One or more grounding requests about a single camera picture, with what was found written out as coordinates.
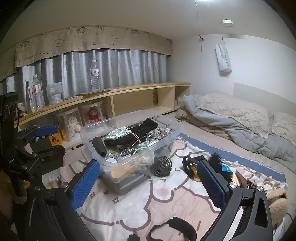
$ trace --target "pillow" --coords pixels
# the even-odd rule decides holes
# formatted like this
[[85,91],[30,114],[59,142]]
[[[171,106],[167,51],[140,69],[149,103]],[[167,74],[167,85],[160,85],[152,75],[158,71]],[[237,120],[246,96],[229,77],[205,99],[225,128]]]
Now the pillow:
[[274,115],[272,133],[285,138],[296,146],[296,117],[283,112]]
[[268,112],[261,105],[237,99],[219,91],[201,96],[196,103],[197,108],[230,117],[259,136],[265,139],[268,137]]

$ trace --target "blue bed sheet border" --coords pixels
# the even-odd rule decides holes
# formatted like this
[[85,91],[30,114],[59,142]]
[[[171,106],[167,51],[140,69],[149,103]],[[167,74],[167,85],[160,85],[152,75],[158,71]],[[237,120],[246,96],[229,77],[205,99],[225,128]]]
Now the blue bed sheet border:
[[256,170],[262,174],[265,174],[268,177],[272,176],[272,178],[277,181],[286,182],[286,177],[283,173],[279,173],[269,167],[266,167],[266,166],[258,163],[257,161],[252,161],[247,158],[238,156],[230,151],[226,151],[226,150],[219,149],[217,147],[210,146],[210,145],[203,143],[197,139],[191,138],[184,133],[181,133],[179,136],[182,137],[183,139],[187,140],[193,146],[196,146],[202,150],[206,150],[207,152],[210,152],[210,153],[213,153],[213,152],[218,153],[225,160],[228,160],[231,162],[238,161],[239,164],[249,167],[253,170]]

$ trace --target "curtain valance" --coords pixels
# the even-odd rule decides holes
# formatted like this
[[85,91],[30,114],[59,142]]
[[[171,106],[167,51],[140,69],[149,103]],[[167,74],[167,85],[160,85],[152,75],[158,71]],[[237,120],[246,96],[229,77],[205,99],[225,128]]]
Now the curtain valance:
[[41,33],[0,55],[0,81],[41,59],[72,51],[130,49],[172,54],[172,41],[157,34],[114,26],[79,26]]

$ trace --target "water bottle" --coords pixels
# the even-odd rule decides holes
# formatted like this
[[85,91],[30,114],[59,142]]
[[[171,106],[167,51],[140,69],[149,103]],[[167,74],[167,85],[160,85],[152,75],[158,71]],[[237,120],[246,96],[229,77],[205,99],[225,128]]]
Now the water bottle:
[[91,64],[91,88],[92,91],[99,91],[100,90],[100,79],[99,79],[99,69],[96,65],[96,59],[92,61]]
[[29,81],[26,79],[26,104],[27,104],[27,113],[32,113],[35,111],[35,106],[31,97],[31,90],[29,86]]
[[41,89],[41,82],[37,77],[38,75],[33,75],[32,94],[35,102],[35,110],[41,110],[45,106],[45,104]]

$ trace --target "sequined pouch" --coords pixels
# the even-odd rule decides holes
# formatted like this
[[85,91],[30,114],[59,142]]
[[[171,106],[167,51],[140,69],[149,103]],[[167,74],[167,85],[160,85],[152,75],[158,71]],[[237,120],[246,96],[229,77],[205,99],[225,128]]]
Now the sequined pouch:
[[131,130],[129,130],[127,126],[124,126],[111,131],[108,135],[106,135],[105,140],[116,140],[118,138],[127,136],[130,133],[131,133]]

